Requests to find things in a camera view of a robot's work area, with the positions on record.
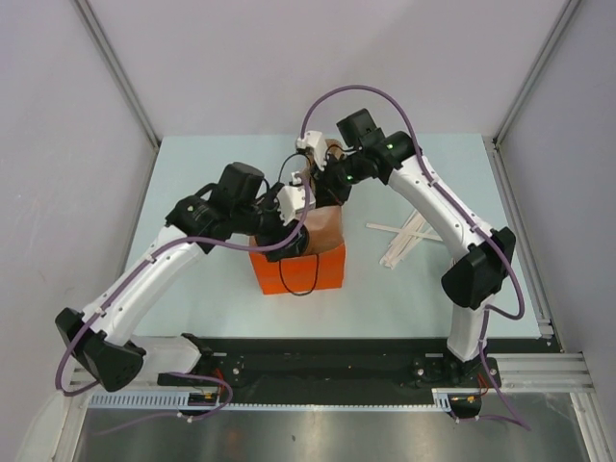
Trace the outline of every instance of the reflective metal surface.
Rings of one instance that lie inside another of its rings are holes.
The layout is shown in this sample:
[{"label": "reflective metal surface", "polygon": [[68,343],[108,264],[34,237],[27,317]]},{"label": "reflective metal surface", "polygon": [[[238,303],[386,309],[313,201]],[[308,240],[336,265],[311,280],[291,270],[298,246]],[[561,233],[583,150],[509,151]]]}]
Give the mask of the reflective metal surface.
[{"label": "reflective metal surface", "polygon": [[[511,397],[533,431],[507,423],[456,425],[447,415],[399,412],[229,411],[187,424],[140,423],[92,432],[146,412],[90,410],[77,462],[159,461],[588,461],[568,395]],[[503,413],[487,397],[484,413]]]}]

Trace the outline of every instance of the purple cable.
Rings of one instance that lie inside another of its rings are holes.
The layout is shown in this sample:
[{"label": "purple cable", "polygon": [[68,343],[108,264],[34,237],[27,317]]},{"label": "purple cable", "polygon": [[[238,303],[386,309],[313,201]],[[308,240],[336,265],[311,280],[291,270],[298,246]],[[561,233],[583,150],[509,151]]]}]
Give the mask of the purple cable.
[{"label": "purple cable", "polygon": [[386,100],[388,100],[390,103],[392,103],[392,105],[396,108],[396,110],[398,111],[398,113],[400,114],[400,116],[402,117],[402,120],[404,121],[404,125],[406,125],[406,129],[408,130],[408,133],[411,137],[411,140],[413,141],[413,147],[415,148],[415,154],[416,154],[416,158],[417,158],[417,162],[420,165],[420,169],[422,170],[423,175],[425,176],[425,178],[427,179],[429,184],[432,184],[433,187],[436,189],[436,191],[438,191],[445,199],[446,201],[451,204],[451,206],[464,218],[464,220],[469,224],[469,226],[471,226],[472,231],[475,231],[486,243],[488,243],[488,245],[490,245],[490,247],[492,247],[492,249],[497,253],[497,255],[499,256],[500,260],[502,261],[502,264],[504,265],[507,273],[509,274],[509,277],[511,278],[511,282],[513,284],[513,288],[516,292],[516,296],[518,298],[518,304],[519,304],[519,310],[518,313],[516,315],[512,315],[510,313],[507,313],[505,311],[502,311],[501,308],[498,308],[494,305],[491,304],[487,304],[486,305],[486,311],[485,311],[485,316],[483,319],[483,326],[481,329],[481,335],[479,336],[479,357],[481,359],[481,364],[483,365],[483,368],[485,369],[485,371],[487,372],[487,376],[490,379],[490,381],[492,382],[492,386],[494,387],[494,389],[497,391],[497,394],[499,395],[499,398],[502,400],[502,402],[504,403],[504,405],[507,407],[507,409],[509,410],[509,412],[511,412],[511,414],[514,416],[515,419],[517,419],[516,422],[513,422],[512,419],[509,419],[507,417],[504,416],[485,416],[484,418],[481,419],[485,419],[485,420],[503,420],[503,421],[507,421],[507,422],[512,422],[514,424],[518,424],[519,426],[522,426],[523,428],[530,430],[530,426],[522,419],[520,418],[520,416],[518,415],[518,413],[515,411],[515,409],[513,408],[513,406],[509,403],[509,401],[505,398],[504,394],[501,391],[501,388],[499,388],[498,383],[496,382],[496,380],[494,379],[494,377],[492,377],[492,375],[490,374],[490,370],[488,368],[488,364],[485,358],[485,353],[483,351],[483,343],[484,343],[484,338],[485,338],[485,334],[488,328],[488,319],[489,319],[489,310],[494,311],[502,316],[504,316],[505,318],[508,318],[510,320],[513,321],[518,321],[521,318],[524,317],[525,311],[526,311],[526,306],[525,306],[525,302],[524,302],[524,295],[522,294],[522,287],[520,286],[520,282],[518,281],[518,277],[516,276],[515,271],[513,270],[513,268],[511,268],[511,264],[509,263],[509,261],[507,260],[506,256],[504,255],[504,253],[502,253],[501,249],[496,245],[496,243],[492,240],[492,238],[490,236],[488,236],[481,228],[479,228],[479,226],[477,225],[476,221],[467,213],[466,210],[464,210],[464,207],[462,206],[462,204],[458,203],[457,200],[455,200],[453,198],[453,196],[451,194],[448,193],[448,191],[443,188],[438,181],[434,181],[434,177],[432,176],[432,174],[430,173],[430,171],[428,170],[427,166],[425,165],[425,161],[424,161],[424,154],[422,152],[422,150],[420,149],[420,145],[417,141],[417,135],[415,134],[415,130],[413,130],[413,125],[411,124],[411,120],[408,118],[408,115],[406,114],[406,112],[402,109],[402,107],[399,105],[399,103],[392,97],[390,96],[388,93],[386,93],[383,90],[379,90],[375,87],[371,87],[368,85],[345,85],[342,87],[338,87],[334,90],[328,91],[326,94],[324,94],[321,98],[319,98],[317,101],[315,101],[312,106],[310,106],[310,108],[308,109],[308,112],[306,113],[306,116],[304,117],[302,123],[301,123],[301,130],[299,132],[299,135],[301,138],[304,137],[304,133],[306,132],[306,127],[308,126],[308,121],[311,117],[311,115],[313,114],[313,112],[317,109],[317,107],[320,105],[320,103],[322,103],[324,100],[326,100],[327,98],[341,93],[343,91],[348,91],[348,90],[364,90],[364,91],[369,91],[371,93],[376,93],[379,96],[382,96],[383,98],[385,98]]},{"label": "purple cable", "polygon": [[[277,244],[271,244],[271,245],[250,246],[250,245],[226,243],[225,241],[218,241],[216,239],[211,239],[211,238],[187,237],[187,238],[176,239],[175,241],[171,241],[167,244],[161,245],[154,252],[152,252],[151,254],[152,258],[156,259],[156,257],[166,252],[170,248],[175,247],[176,245],[179,245],[179,244],[186,244],[186,243],[212,244],[212,245],[218,245],[220,247],[227,247],[227,248],[231,248],[234,250],[242,250],[246,252],[270,252],[272,250],[277,250],[281,247],[284,247],[299,233],[299,231],[301,230],[301,227],[304,224],[304,221],[306,221],[306,218],[308,217],[308,209],[310,208],[309,207],[310,206],[310,183],[303,176],[299,175],[299,177],[301,178],[301,184],[303,185],[304,190],[306,191],[306,201],[304,203],[304,209],[301,211],[301,216],[299,217],[299,221],[297,222],[297,225],[295,226],[291,234],[287,236],[287,238],[283,239],[281,242]],[[154,260],[153,262],[150,262],[149,260],[144,260],[135,269],[133,269],[131,273],[128,276],[126,276],[126,278],[124,278],[124,280],[117,286],[117,288],[107,297],[107,299],[100,306],[101,313],[111,306],[111,304],[120,296],[122,292],[124,292],[124,290],[129,286],[129,284],[133,282],[135,278],[148,265],[151,265],[153,263],[156,263],[156,260]],[[96,384],[98,383],[98,381],[94,381],[78,390],[68,391],[68,390],[65,390],[64,387],[62,386],[62,375],[64,373],[64,369],[66,368],[66,363],[68,363],[68,359],[70,358],[70,355],[75,350],[75,348],[77,347],[81,339],[84,337],[88,329],[90,329],[90,327],[96,322],[96,320],[100,318],[101,313],[94,313],[86,321],[86,323],[84,323],[82,328],[79,329],[77,334],[73,337],[73,339],[70,341],[70,343],[66,347],[66,351],[64,352],[60,360],[60,364],[58,365],[58,368],[56,369],[56,377],[55,377],[56,390],[61,390],[65,397],[72,398],[72,397],[81,395],[82,393],[96,386]]]},{"label": "purple cable", "polygon": [[[212,409],[211,411],[207,412],[206,414],[203,414],[201,416],[194,416],[194,417],[190,417],[188,416],[188,418],[191,419],[191,422],[198,422],[198,421],[202,421],[204,419],[208,419],[210,417],[214,417],[218,412],[220,412],[224,407],[226,407],[231,400],[233,399],[233,389],[231,388],[231,386],[225,382],[224,380],[221,380],[219,378],[216,377],[209,377],[207,375],[193,375],[190,373],[180,373],[180,372],[171,372],[170,375],[175,375],[176,377],[182,377],[182,378],[191,378],[194,380],[205,380],[207,382],[214,382],[218,385],[222,385],[224,388],[227,389],[227,399],[224,401],[224,403],[219,404],[217,407],[215,407],[214,409]],[[114,433],[116,431],[119,430],[123,430],[126,428],[129,428],[131,426],[137,425],[137,424],[141,424],[143,422],[147,422],[147,421],[152,421],[154,419],[158,419],[160,417],[181,417],[178,416],[177,412],[157,412],[156,414],[150,414],[148,416],[144,416],[144,417],[139,417],[138,419],[134,419],[133,421],[127,422],[127,423],[122,423],[118,426],[114,426],[112,428],[108,428],[106,430],[102,430],[102,431],[95,431],[92,433],[92,435],[94,436],[103,436],[103,435],[109,435],[110,433]]]}]

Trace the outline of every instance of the purple hose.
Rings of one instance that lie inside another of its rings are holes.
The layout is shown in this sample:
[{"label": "purple hose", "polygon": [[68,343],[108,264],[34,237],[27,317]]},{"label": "purple hose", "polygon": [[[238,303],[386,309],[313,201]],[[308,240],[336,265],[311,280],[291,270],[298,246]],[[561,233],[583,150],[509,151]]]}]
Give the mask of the purple hose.
[{"label": "purple hose", "polygon": [[[191,422],[198,422],[204,419],[208,419],[210,417],[214,417],[218,412],[220,412],[224,407],[226,407],[231,402],[231,399],[233,399],[233,389],[227,382],[219,378],[209,377],[206,375],[193,375],[190,373],[180,373],[180,372],[171,372],[170,375],[175,375],[176,377],[182,377],[182,378],[191,378],[195,380],[204,380],[206,382],[214,382],[214,383],[217,383],[218,385],[222,385],[224,388],[227,389],[227,392],[228,392],[227,399],[224,401],[224,403],[219,404],[217,407],[207,412],[206,414],[203,414],[201,416],[192,417]],[[152,421],[160,417],[178,417],[178,414],[176,412],[170,412],[170,411],[169,412],[157,412],[156,414],[150,414],[148,416],[139,417],[138,419],[134,419],[133,421],[122,423],[118,426],[114,426],[106,430],[95,431],[92,433],[92,435],[94,436],[109,435],[110,433],[114,433],[116,431],[123,430],[131,426],[141,424],[143,422]]]},{"label": "purple hose", "polygon": [[[301,184],[303,185],[304,190],[306,191],[306,201],[304,203],[304,209],[301,211],[301,216],[299,217],[299,221],[297,222],[297,225],[295,226],[291,234],[287,236],[287,238],[283,239],[281,242],[277,244],[271,244],[271,245],[250,246],[250,245],[226,243],[225,241],[217,241],[216,239],[211,239],[211,238],[187,237],[187,238],[176,239],[175,241],[171,241],[167,244],[161,245],[154,252],[152,252],[151,256],[153,258],[156,258],[162,253],[169,250],[170,248],[175,247],[176,245],[179,245],[179,244],[186,244],[186,243],[212,244],[212,245],[218,245],[220,247],[232,248],[234,250],[243,250],[246,252],[270,252],[272,250],[277,250],[281,247],[284,247],[299,233],[299,231],[301,230],[301,227],[306,221],[306,218],[308,217],[308,209],[310,208],[309,207],[310,206],[310,183],[308,182],[308,179],[304,178],[303,176],[299,175],[299,177],[301,178]],[[117,288],[102,303],[102,305],[100,306],[101,311],[104,312],[107,308],[109,308],[111,304],[120,296],[120,294],[124,292],[124,290],[129,286],[129,284],[133,282],[135,278],[148,265],[150,265],[150,262],[148,260],[144,260],[135,269],[133,269],[131,273],[124,278],[124,280],[117,286]],[[78,390],[68,391],[68,390],[65,390],[62,385],[62,375],[64,373],[64,369],[66,368],[66,363],[68,363],[68,359],[70,358],[70,355],[75,350],[75,348],[77,347],[81,339],[84,337],[88,329],[90,329],[90,327],[96,322],[96,320],[100,317],[100,315],[101,313],[94,313],[86,321],[86,323],[82,326],[82,328],[79,329],[77,334],[70,341],[70,344],[68,344],[68,346],[66,347],[66,351],[64,352],[60,360],[60,364],[58,365],[58,368],[56,369],[56,377],[55,377],[56,390],[61,390],[65,397],[71,398],[71,397],[76,397],[78,395],[81,395],[87,390],[93,388],[98,383],[98,381],[94,381]]]},{"label": "purple hose", "polygon": [[525,428],[527,430],[530,430],[530,426],[518,415],[518,413],[513,408],[513,406],[505,398],[504,394],[502,393],[501,389],[499,388],[499,385],[497,384],[497,382],[494,379],[494,377],[492,377],[492,375],[490,374],[490,370],[488,368],[488,364],[487,364],[487,361],[486,361],[486,358],[485,358],[485,353],[483,351],[483,343],[484,343],[485,334],[486,334],[486,331],[487,331],[487,328],[488,328],[488,319],[489,319],[488,314],[489,314],[489,310],[494,311],[495,313],[498,313],[498,314],[504,316],[505,318],[508,318],[510,320],[513,320],[513,321],[518,321],[518,320],[520,320],[521,318],[524,317],[524,314],[525,314],[525,311],[526,311],[526,306],[525,306],[525,302],[524,302],[524,295],[522,294],[522,287],[520,286],[520,282],[518,281],[518,277],[516,276],[516,273],[513,270],[513,268],[511,268],[511,264],[507,260],[507,258],[504,255],[504,253],[502,253],[501,249],[496,245],[496,243],[492,240],[492,238],[490,236],[488,236],[481,228],[479,228],[479,226],[477,225],[476,221],[467,213],[466,210],[464,210],[464,207],[460,203],[458,203],[458,201],[455,200],[453,198],[453,196],[451,196],[451,194],[449,194],[445,188],[443,188],[443,186],[441,186],[438,182],[434,181],[434,177],[432,176],[432,174],[430,173],[428,168],[425,166],[424,154],[423,154],[422,150],[420,149],[420,145],[419,145],[419,143],[417,141],[417,135],[415,134],[415,130],[413,130],[413,125],[411,124],[411,121],[408,118],[408,115],[406,115],[406,112],[402,109],[402,107],[399,105],[399,103],[392,96],[390,96],[388,93],[386,93],[383,90],[379,90],[379,89],[377,89],[375,87],[370,87],[370,86],[367,86],[367,85],[345,85],[343,87],[338,87],[338,88],[336,88],[334,90],[328,91],[321,98],[319,98],[317,101],[315,101],[312,106],[310,106],[310,108],[308,109],[308,112],[306,113],[306,116],[304,117],[304,119],[303,119],[303,121],[301,123],[301,130],[299,132],[300,137],[303,138],[304,133],[306,132],[306,127],[308,126],[308,121],[309,121],[311,115],[313,114],[313,112],[320,105],[320,103],[322,103],[324,100],[326,100],[327,98],[329,98],[329,97],[331,97],[331,96],[333,96],[335,94],[341,93],[343,91],[348,91],[348,90],[364,90],[364,91],[369,91],[369,92],[372,92],[372,93],[376,93],[376,94],[382,96],[383,98],[385,98],[386,100],[388,100],[390,103],[392,103],[392,105],[396,108],[396,110],[398,111],[398,113],[402,117],[402,120],[404,121],[404,125],[406,125],[406,129],[408,130],[408,133],[409,133],[409,135],[411,137],[411,140],[413,141],[413,147],[415,148],[417,162],[419,163],[420,169],[422,170],[422,173],[425,176],[425,178],[427,179],[428,183],[431,183],[434,186],[434,188],[436,189],[436,191],[438,191],[447,200],[447,202],[449,204],[451,204],[451,206],[464,218],[464,220],[469,224],[469,226],[471,226],[471,229],[474,230],[486,243],[488,243],[488,245],[490,245],[490,247],[492,247],[492,249],[497,253],[497,255],[499,256],[500,260],[502,261],[502,264],[504,265],[507,273],[509,274],[509,277],[511,277],[511,282],[513,284],[513,288],[514,288],[514,290],[516,292],[516,296],[518,298],[518,305],[519,305],[518,313],[516,315],[512,315],[510,313],[502,311],[501,308],[498,308],[498,307],[496,307],[494,305],[491,305],[491,304],[487,304],[486,305],[486,307],[485,307],[486,311],[485,311],[485,317],[483,319],[483,326],[482,326],[482,329],[481,329],[481,335],[479,336],[480,337],[480,339],[479,339],[479,357],[481,359],[481,364],[483,365],[483,368],[487,372],[487,376],[489,377],[490,381],[492,382],[492,386],[497,391],[497,394],[499,395],[499,398],[502,400],[502,402],[507,407],[509,412],[511,412],[511,414],[514,416],[515,421],[513,419],[509,419],[509,418],[503,417],[503,416],[485,416],[485,417],[482,417],[481,419],[485,419],[485,420],[502,420],[502,421],[512,422],[514,424],[518,424],[519,426],[522,426],[523,428]]}]

